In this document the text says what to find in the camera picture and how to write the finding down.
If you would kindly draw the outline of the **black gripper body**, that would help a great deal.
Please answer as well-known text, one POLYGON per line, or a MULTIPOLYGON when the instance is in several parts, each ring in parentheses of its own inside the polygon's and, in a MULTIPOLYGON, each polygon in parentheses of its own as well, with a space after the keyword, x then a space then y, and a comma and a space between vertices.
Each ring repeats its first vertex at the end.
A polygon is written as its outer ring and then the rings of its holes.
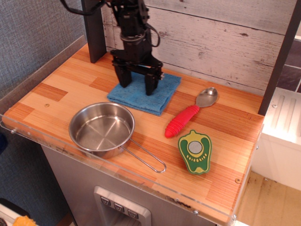
POLYGON ((162 73, 162 62, 152 55, 152 45, 148 38, 138 38, 136 40, 122 37, 124 49, 112 50, 114 66, 126 66, 132 73, 160 74, 160 80, 164 77, 162 73))

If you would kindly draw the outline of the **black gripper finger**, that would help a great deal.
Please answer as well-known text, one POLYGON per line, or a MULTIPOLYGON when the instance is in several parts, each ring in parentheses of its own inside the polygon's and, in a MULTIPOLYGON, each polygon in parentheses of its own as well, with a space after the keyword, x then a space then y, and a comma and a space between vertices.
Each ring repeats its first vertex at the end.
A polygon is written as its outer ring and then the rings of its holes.
POLYGON ((147 74, 144 77, 146 95, 150 96, 158 86, 160 74, 147 74))
POLYGON ((126 88, 131 82, 131 72, 126 66, 114 66, 119 83, 123 88, 126 88))

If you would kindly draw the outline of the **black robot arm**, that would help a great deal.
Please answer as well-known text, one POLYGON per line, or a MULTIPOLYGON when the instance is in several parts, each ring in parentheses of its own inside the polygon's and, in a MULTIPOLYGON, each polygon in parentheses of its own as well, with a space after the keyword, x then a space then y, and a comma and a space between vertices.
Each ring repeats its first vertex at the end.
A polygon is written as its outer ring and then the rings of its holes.
POLYGON ((149 9, 142 0, 109 0, 117 26, 121 29, 123 50, 112 50, 113 66, 122 87, 132 82, 132 72, 144 75, 146 95, 151 95, 163 78, 163 63, 152 55, 151 31, 156 30, 147 23, 149 9))

